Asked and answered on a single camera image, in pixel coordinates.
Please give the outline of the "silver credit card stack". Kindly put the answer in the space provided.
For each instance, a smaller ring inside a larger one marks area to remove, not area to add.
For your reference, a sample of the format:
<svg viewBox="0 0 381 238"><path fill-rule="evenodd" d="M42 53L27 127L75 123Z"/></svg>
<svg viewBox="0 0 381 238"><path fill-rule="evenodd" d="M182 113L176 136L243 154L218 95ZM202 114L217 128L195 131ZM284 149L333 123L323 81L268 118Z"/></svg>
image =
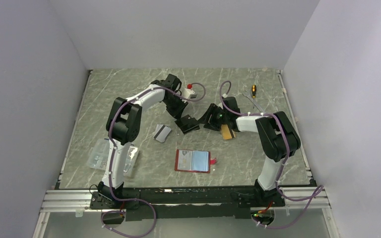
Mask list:
<svg viewBox="0 0 381 238"><path fill-rule="evenodd" d="M153 138L160 143L164 143L171 131L172 129L167 125L157 124Z"/></svg>

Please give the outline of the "red leather card holder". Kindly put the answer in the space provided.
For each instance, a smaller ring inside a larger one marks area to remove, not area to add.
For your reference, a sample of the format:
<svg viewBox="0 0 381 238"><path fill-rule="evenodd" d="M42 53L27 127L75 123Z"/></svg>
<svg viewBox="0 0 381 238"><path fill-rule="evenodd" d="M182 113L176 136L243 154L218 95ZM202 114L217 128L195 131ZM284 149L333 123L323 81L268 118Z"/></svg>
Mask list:
<svg viewBox="0 0 381 238"><path fill-rule="evenodd" d="M175 171L208 174L211 165L215 165L216 162L217 158L212 158L209 151L177 149Z"/></svg>

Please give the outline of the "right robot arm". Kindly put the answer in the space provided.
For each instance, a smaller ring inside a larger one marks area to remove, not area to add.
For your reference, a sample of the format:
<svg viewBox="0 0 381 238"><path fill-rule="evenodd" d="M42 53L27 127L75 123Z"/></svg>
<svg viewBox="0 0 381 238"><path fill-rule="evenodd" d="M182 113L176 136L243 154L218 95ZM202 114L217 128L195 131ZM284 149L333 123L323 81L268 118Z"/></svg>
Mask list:
<svg viewBox="0 0 381 238"><path fill-rule="evenodd" d="M286 161L300 149L301 140L284 111L241 113L235 97L220 99L222 106L210 104L198 122L215 131L226 125L230 133L253 132L259 135L266 159L256 180L260 188L253 195L256 204L265 206L273 198L271 190L277 189Z"/></svg>

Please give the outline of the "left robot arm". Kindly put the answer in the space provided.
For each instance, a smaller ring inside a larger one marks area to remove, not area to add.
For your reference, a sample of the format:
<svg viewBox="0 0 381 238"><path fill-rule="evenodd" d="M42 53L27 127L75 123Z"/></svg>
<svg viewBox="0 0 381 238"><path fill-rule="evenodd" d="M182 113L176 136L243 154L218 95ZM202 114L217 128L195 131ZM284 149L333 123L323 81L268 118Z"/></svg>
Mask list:
<svg viewBox="0 0 381 238"><path fill-rule="evenodd" d="M110 146L108 162L97 186L108 207L117 208L123 201L124 167L131 143L140 132L142 113L157 103L164 103L166 111L173 118L180 119L189 102L203 99L195 93L187 96L181 85L177 76L169 74L164 80L154 80L134 96L114 100L106 124Z"/></svg>

